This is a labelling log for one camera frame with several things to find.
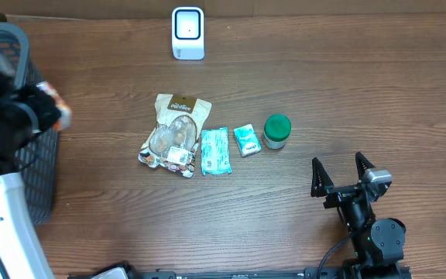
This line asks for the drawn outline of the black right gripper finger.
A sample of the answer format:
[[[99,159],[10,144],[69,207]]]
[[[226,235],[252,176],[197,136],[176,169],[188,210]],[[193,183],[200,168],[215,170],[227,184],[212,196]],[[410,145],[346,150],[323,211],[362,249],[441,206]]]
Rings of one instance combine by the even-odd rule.
[[[315,198],[326,196],[334,187],[334,183],[317,157],[312,160],[312,172],[310,195]]]
[[[372,170],[376,167],[361,153],[355,154],[355,163],[360,181],[371,181]]]

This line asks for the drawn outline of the orange snack packet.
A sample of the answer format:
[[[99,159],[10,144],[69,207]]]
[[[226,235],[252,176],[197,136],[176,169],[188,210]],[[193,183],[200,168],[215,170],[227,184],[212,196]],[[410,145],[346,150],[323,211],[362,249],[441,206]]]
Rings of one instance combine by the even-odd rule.
[[[48,81],[38,83],[37,87],[55,101],[55,107],[61,113],[61,117],[53,124],[53,128],[56,131],[63,131],[69,128],[73,113],[68,104],[61,98],[58,91]]]

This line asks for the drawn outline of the small teal tissue pack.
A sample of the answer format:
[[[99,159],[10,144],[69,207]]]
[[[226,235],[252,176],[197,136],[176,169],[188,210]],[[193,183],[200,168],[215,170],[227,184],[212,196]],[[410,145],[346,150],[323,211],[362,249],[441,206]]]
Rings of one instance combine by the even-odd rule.
[[[242,157],[258,153],[262,149],[252,124],[235,128],[234,137]]]

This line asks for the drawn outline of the long teal wipes pack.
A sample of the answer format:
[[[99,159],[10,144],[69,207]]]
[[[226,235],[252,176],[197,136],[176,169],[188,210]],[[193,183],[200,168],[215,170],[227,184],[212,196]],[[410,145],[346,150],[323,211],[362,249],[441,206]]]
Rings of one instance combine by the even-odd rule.
[[[208,129],[201,132],[202,174],[230,174],[228,128]]]

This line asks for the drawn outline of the brown snack pouch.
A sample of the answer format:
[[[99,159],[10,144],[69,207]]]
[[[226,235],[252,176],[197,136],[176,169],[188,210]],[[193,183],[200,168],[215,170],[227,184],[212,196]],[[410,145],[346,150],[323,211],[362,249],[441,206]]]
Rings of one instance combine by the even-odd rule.
[[[201,131],[211,108],[210,102],[199,98],[157,95],[156,126],[141,146],[138,160],[153,169],[193,177]]]

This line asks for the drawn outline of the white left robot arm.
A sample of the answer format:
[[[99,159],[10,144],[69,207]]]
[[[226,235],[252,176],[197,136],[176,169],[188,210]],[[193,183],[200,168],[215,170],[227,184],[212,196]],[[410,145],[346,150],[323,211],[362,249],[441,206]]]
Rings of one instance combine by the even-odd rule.
[[[29,216],[15,153],[48,130],[71,124],[72,112],[46,81],[15,88],[16,72],[0,54],[0,278],[52,278]]]

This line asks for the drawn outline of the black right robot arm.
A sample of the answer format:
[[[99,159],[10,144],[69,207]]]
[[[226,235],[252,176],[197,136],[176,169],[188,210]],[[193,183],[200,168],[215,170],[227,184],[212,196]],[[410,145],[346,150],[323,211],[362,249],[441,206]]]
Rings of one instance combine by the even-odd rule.
[[[324,208],[334,208],[346,225],[348,235],[324,255],[318,267],[305,271],[307,278],[411,279],[408,267],[401,267],[404,258],[406,226],[395,218],[377,219],[372,208],[393,182],[392,174],[375,167],[357,152],[355,162],[358,181],[336,187],[318,158],[312,160],[310,195],[325,198]],[[324,265],[336,249],[350,241],[355,257],[340,267],[327,269]]]

